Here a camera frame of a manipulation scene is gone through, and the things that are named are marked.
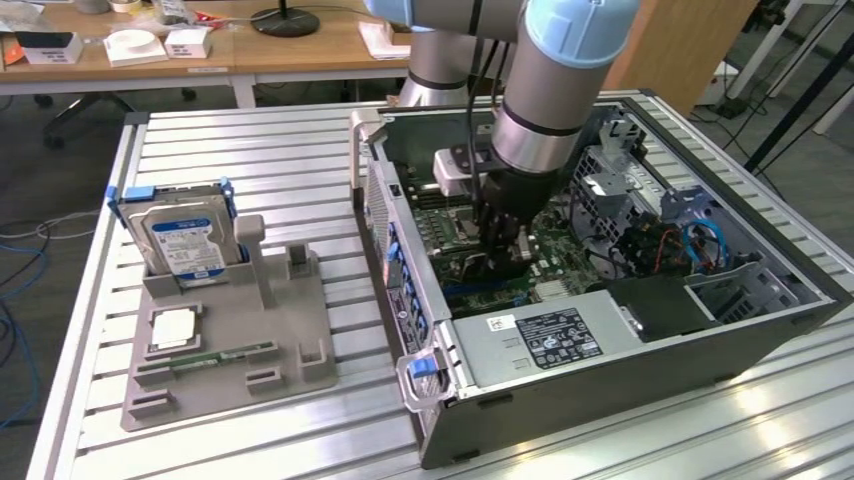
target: white container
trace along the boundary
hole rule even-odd
[[[31,38],[34,35],[46,35],[50,36],[52,34],[39,34],[32,32],[23,32]],[[48,47],[32,47],[26,46],[27,44],[32,45],[32,43],[24,43],[22,41],[22,36],[19,35],[19,43],[22,45],[22,50],[24,51],[24,55],[27,56],[27,61],[32,65],[56,65],[56,64],[72,64],[78,63],[80,60],[80,54],[83,53],[83,40],[80,39],[80,35],[76,33],[71,34],[70,40],[66,42],[62,40],[62,37],[55,37],[48,43],[52,45]]]
[[[166,53],[171,58],[208,58],[211,53],[208,29],[172,30],[166,38]]]
[[[160,39],[144,30],[122,30],[104,39],[111,67],[168,60]]]
[[[733,82],[735,82],[735,77],[738,77],[738,69],[726,62],[721,62],[715,70],[715,75],[709,81],[703,96],[697,101],[697,105],[717,105],[718,102],[723,100],[723,94],[726,93],[726,89],[733,85]]]

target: desk lamp base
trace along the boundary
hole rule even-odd
[[[266,35],[274,37],[303,37],[320,28],[320,19],[306,10],[288,8],[284,10],[268,8],[252,15],[252,27]]]

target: floor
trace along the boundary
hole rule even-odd
[[[761,35],[742,35],[730,52],[730,58],[745,64],[755,49]],[[773,58],[759,71],[759,77],[767,73],[774,60],[792,51],[794,44],[781,40],[774,49]],[[785,114],[794,98],[805,90],[826,60],[818,56],[808,59],[783,95],[765,104],[767,115],[757,115],[739,136],[739,144],[751,152],[779,118]],[[812,106],[804,120],[798,123],[792,136],[809,124],[834,98],[845,92],[854,74],[842,72],[834,84]],[[259,87],[259,105],[287,105],[296,98],[304,103],[339,101],[340,84],[314,83],[272,85]],[[363,82],[362,99],[382,99],[394,88],[394,81]],[[763,89],[755,90],[761,97]],[[144,111],[176,111],[234,108],[234,97],[227,88],[208,87],[198,90],[198,99],[184,102],[178,90],[158,92],[131,92],[123,94],[128,102]],[[55,115],[60,106],[67,105],[74,96],[54,96],[55,106],[40,109],[32,98],[22,96],[6,111],[0,112],[0,224],[26,220],[47,220],[71,212],[92,210],[99,207],[106,187],[115,149],[119,143],[120,112],[110,105],[98,105],[86,112],[82,119],[66,129],[67,146],[62,151],[50,151],[42,146],[40,126]],[[715,118],[706,109],[697,114],[705,119]],[[745,116],[734,120],[721,120],[730,131],[735,131]],[[714,123],[698,123],[706,135],[719,144],[729,141],[723,129]],[[808,133],[804,139],[769,170],[770,178],[781,189],[789,203],[814,223],[826,235],[852,253],[854,253],[854,216],[848,214],[854,194],[854,115],[849,111],[826,137]],[[739,160],[746,156],[737,148],[729,149]],[[92,217],[64,222],[55,235],[74,234],[92,228]],[[32,224],[2,227],[0,233],[14,234],[32,229]],[[39,248],[40,239],[4,240],[3,244],[18,248]],[[43,278],[27,293],[12,300],[8,306],[16,320],[27,332],[32,356],[39,371],[40,402],[27,419],[34,425],[23,425],[0,431],[0,477],[23,478],[27,471],[32,445],[38,435],[38,419],[44,407],[46,396],[59,360],[64,341],[66,325],[74,308],[78,282],[90,249],[90,239],[56,240],[48,248],[50,266]],[[28,260],[28,255],[0,250],[0,278],[6,278]],[[10,284],[3,288],[15,288]],[[7,366],[0,369],[0,419],[12,415],[30,399],[31,384],[27,363],[16,351]]]

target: hard drive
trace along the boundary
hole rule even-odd
[[[108,192],[115,197],[115,189]],[[235,240],[228,180],[186,187],[131,187],[110,205],[131,232],[148,275],[174,275],[182,287],[227,281],[226,266],[246,261]]]

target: barcode sticker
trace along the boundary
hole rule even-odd
[[[486,319],[486,324],[490,326],[490,330],[501,332],[509,328],[517,326],[517,317],[513,315],[502,315],[501,317],[490,317]]]

